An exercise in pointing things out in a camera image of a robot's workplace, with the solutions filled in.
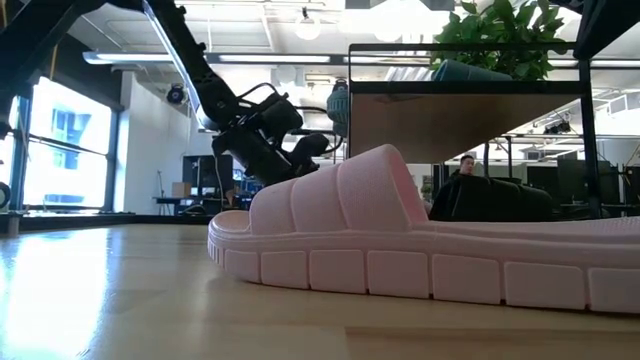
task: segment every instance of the wall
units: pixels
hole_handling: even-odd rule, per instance
[[[607,135],[640,135],[640,109],[622,111],[598,117],[596,133]],[[640,165],[640,157],[634,151],[639,140],[605,140],[598,142],[598,152],[612,164]]]
[[[115,211],[158,214],[158,171],[165,195],[182,179],[182,156],[189,148],[191,120],[136,81],[123,75]]]

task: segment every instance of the box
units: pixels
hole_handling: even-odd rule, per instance
[[[191,183],[173,183],[171,184],[171,197],[190,197]]]

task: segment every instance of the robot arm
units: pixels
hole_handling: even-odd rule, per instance
[[[144,12],[151,21],[187,87],[198,120],[220,134],[212,143],[214,155],[229,151],[247,175],[266,185],[318,168],[311,157],[322,154],[328,140],[312,134],[291,153],[283,150],[284,136],[302,126],[302,117],[286,100],[287,94],[274,92],[260,104],[236,97],[205,61],[206,46],[195,42],[185,23],[184,7],[177,8],[173,0],[31,0],[0,33],[0,49],[12,54],[0,57],[0,138],[10,130],[7,118],[19,87],[81,15],[105,3]],[[18,41],[19,36],[29,41]]]

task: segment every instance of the shelf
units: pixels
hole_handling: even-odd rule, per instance
[[[352,83],[350,156],[392,144],[449,160],[580,97],[579,82]]]

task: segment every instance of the table surface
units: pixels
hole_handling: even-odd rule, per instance
[[[638,359],[640,317],[236,281],[206,226],[0,240],[2,359]]]
[[[212,197],[205,197],[205,196],[189,196],[189,197],[172,197],[172,196],[165,196],[165,197],[154,197],[154,200],[157,201],[181,201],[181,200],[205,200],[205,201],[220,201],[220,198],[212,198]]]

